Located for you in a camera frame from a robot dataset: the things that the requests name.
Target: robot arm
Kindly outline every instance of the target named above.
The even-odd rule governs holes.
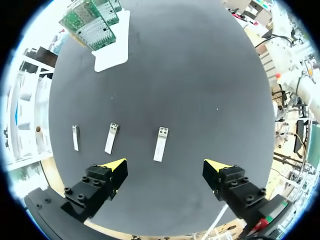
[[[236,165],[227,166],[206,159],[202,176],[216,198],[225,201],[234,214],[246,222],[240,239],[270,236],[293,205],[281,195],[270,201],[265,199],[266,189],[251,183],[245,170]]]

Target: cable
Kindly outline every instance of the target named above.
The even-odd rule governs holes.
[[[301,145],[303,147],[304,154],[306,155],[307,154],[307,150],[306,150],[306,147],[305,147],[304,143],[302,142],[300,136],[298,134],[294,133],[294,132],[291,132],[291,134],[293,134],[293,135],[298,137],[298,139],[299,139],[299,141],[300,141],[300,143],[301,143]]]
[[[282,38],[282,39],[285,39],[287,40],[288,42],[290,42],[290,45],[292,46],[294,43],[290,40],[290,38],[286,37],[286,36],[280,36],[280,35],[274,35],[272,37],[269,37],[265,40],[263,40],[262,42],[260,42],[257,46],[255,46],[255,48],[259,47],[261,44],[271,40],[271,39],[275,39],[275,38]]]
[[[285,94],[282,93],[280,96],[277,96],[277,97],[275,97],[275,98],[272,98],[272,100],[282,98],[284,95],[287,95],[287,94],[289,94],[289,93],[290,93],[289,91],[286,92]]]
[[[209,227],[209,229],[205,232],[205,234],[203,235],[201,240],[206,240],[207,239],[207,237],[209,236],[211,231],[215,228],[215,226],[218,224],[218,222],[220,221],[220,219],[222,218],[223,214],[225,213],[225,211],[227,210],[228,207],[229,207],[228,204],[225,204],[223,206],[223,208],[221,209],[220,213],[218,214],[218,216],[216,217],[216,219],[214,220],[212,225]]]
[[[275,170],[274,168],[271,168],[273,171],[276,171],[280,176],[284,177],[285,179],[290,180],[287,176],[282,175],[278,170]]]
[[[292,135],[295,135],[295,136],[298,137],[301,145],[303,146],[303,151],[304,151],[304,155],[303,155],[303,160],[302,160],[300,172],[299,172],[299,174],[298,174],[298,177],[296,178],[297,181],[298,181],[299,178],[300,178],[300,175],[303,173],[303,171],[304,171],[304,169],[305,169],[306,158],[307,158],[307,150],[306,150],[306,147],[305,147],[304,143],[302,142],[302,140],[301,140],[301,138],[300,138],[300,136],[299,136],[298,134],[296,134],[296,133],[294,133],[294,132],[289,132],[289,134],[292,134]]]
[[[296,89],[295,89],[295,94],[298,95],[298,88],[299,88],[299,84],[300,84],[300,80],[302,79],[304,74],[301,75],[301,77],[299,77],[298,79],[298,83],[296,84]]]

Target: yellow tape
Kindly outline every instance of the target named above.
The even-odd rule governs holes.
[[[116,161],[112,161],[103,165],[99,165],[100,167],[104,167],[106,166],[107,168],[111,169],[112,172],[123,162],[123,161],[127,161],[127,159],[122,158],[120,160],[116,160]]]
[[[212,161],[210,159],[205,159],[205,161],[207,161],[217,172],[219,172],[220,169],[232,167],[217,161]]]

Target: metal rack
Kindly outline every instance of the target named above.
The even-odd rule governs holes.
[[[14,170],[52,157],[49,136],[49,90],[51,79],[45,74],[54,68],[28,56],[16,58],[15,66],[30,63],[35,73],[11,69],[6,102],[5,137],[9,161],[5,169]]]

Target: black cable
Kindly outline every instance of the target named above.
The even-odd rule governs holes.
[[[288,37],[286,37],[286,36],[274,35],[274,36],[269,37],[269,38],[263,40],[262,42],[260,42],[257,46],[255,46],[255,48],[259,47],[261,44],[265,43],[266,41],[269,41],[269,40],[275,39],[275,38],[285,39],[285,40],[287,40],[288,42],[290,42],[290,45],[291,45],[291,46],[294,44],[294,43],[290,40],[290,38],[288,38]]]
[[[288,91],[288,92],[286,92],[285,94],[281,94],[280,96],[277,96],[277,97],[275,97],[275,98],[272,98],[272,100],[276,100],[276,99],[279,99],[279,98],[282,98],[284,95],[287,95],[287,94],[289,94],[290,92]]]
[[[296,84],[295,95],[298,95],[298,87],[299,87],[299,84],[300,84],[300,80],[302,79],[302,76],[303,76],[303,74],[301,75],[301,77],[299,77],[298,83]]]

